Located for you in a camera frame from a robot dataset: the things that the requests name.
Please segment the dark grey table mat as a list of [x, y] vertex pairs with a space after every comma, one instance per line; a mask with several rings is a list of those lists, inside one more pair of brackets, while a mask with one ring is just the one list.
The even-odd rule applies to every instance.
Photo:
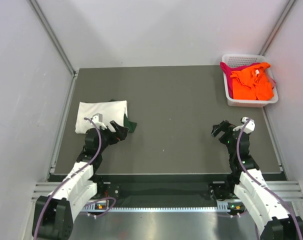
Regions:
[[100, 174], [223, 174], [227, 148], [211, 136], [213, 125], [242, 117], [255, 121], [250, 154], [265, 173], [281, 171], [260, 108], [231, 107], [218, 65], [82, 68], [78, 72], [55, 166], [67, 174], [85, 137], [75, 132], [79, 104], [127, 101], [135, 131], [102, 154]]

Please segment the crimson red t-shirt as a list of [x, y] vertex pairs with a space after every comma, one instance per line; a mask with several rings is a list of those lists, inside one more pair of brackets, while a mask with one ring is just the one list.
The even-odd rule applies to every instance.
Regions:
[[246, 69], [248, 67], [251, 67], [251, 66], [254, 66], [254, 65], [257, 65], [257, 64], [258, 64], [258, 62], [254, 62], [250, 65], [242, 65], [242, 66], [231, 68], [226, 63], [224, 63], [222, 61], [220, 62], [220, 68], [223, 71], [223, 73], [226, 75], [227, 89], [228, 89], [228, 94], [229, 94], [230, 98], [233, 99], [233, 97], [234, 97], [234, 94], [233, 94], [233, 80], [231, 79], [232, 72], [233, 71], [241, 71], [243, 69]]

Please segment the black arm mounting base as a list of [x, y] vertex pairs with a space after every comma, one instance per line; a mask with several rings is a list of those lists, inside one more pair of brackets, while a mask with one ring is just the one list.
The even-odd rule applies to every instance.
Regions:
[[209, 185], [224, 183], [228, 173], [214, 174], [94, 174], [91, 179], [119, 187], [118, 199], [129, 196], [202, 196]]

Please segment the folded white t-shirt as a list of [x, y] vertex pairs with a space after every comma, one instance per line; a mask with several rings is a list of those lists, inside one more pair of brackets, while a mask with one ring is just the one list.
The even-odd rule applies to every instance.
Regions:
[[110, 122], [115, 121], [119, 126], [123, 127], [125, 116], [128, 116], [128, 102], [126, 100], [99, 103], [80, 102], [75, 123], [75, 133], [85, 134], [87, 130], [94, 127], [85, 118], [91, 119], [98, 128], [102, 127], [103, 130], [108, 128], [114, 133], [116, 130]]

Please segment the orange t-shirt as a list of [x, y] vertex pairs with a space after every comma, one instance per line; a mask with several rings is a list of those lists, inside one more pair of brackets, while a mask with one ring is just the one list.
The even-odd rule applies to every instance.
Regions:
[[273, 85], [266, 70], [271, 65], [261, 62], [242, 70], [232, 71], [233, 98], [236, 100], [269, 101], [274, 97]]

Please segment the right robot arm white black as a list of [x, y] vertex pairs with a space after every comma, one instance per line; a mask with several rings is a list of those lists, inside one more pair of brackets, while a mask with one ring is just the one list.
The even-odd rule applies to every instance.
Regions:
[[243, 117], [235, 126], [224, 120], [212, 127], [211, 136], [227, 147], [231, 173], [224, 183], [209, 184], [216, 201], [239, 199], [241, 206], [232, 203], [230, 216], [249, 213], [255, 224], [258, 240], [303, 240], [303, 220], [266, 183], [260, 167], [250, 154], [250, 135], [254, 120]]

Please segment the folded dark green t-shirt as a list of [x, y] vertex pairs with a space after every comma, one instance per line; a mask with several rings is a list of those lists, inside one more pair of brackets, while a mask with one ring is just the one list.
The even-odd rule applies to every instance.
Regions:
[[137, 123], [130, 121], [128, 118], [128, 102], [126, 100], [115, 100], [111, 99], [109, 102], [116, 103], [119, 107], [123, 106], [124, 107], [124, 116], [123, 116], [123, 125], [124, 127], [129, 129], [129, 133], [134, 133], [137, 127]]

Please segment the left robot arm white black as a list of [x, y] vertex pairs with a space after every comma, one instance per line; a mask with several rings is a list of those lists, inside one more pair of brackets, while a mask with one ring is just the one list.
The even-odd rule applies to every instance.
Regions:
[[130, 131], [114, 120], [110, 126], [104, 126], [96, 117], [84, 120], [92, 127], [85, 133], [84, 146], [71, 171], [51, 193], [36, 200], [31, 232], [35, 240], [70, 238], [74, 222], [89, 200], [104, 195], [105, 186], [95, 177], [103, 151], [125, 140]]

